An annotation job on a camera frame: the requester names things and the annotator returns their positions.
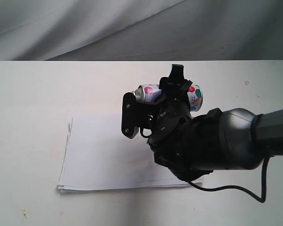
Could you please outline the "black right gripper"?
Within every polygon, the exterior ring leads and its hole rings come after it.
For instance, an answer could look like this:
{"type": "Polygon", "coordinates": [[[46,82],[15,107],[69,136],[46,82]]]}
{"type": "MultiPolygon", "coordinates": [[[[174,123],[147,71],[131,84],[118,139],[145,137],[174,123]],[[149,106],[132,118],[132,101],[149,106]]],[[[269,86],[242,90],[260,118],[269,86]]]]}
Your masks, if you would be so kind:
{"type": "MultiPolygon", "coordinates": [[[[166,94],[187,94],[191,80],[184,77],[184,66],[172,64],[168,77],[159,81],[159,89],[166,94]]],[[[183,135],[192,123],[190,105],[182,97],[168,97],[158,104],[158,110],[150,116],[150,146],[179,146],[183,135]]]]}

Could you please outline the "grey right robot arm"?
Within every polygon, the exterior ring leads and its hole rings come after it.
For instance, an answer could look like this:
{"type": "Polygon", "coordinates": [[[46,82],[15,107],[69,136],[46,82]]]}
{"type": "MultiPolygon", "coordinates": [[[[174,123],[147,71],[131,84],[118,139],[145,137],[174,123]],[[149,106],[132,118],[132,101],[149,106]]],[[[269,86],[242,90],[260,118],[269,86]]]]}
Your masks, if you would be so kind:
{"type": "Polygon", "coordinates": [[[158,114],[148,144],[155,163],[192,182],[214,170],[253,170],[264,159],[283,155],[283,109],[267,114],[235,108],[191,117],[191,82],[182,65],[161,78],[158,114]]]}

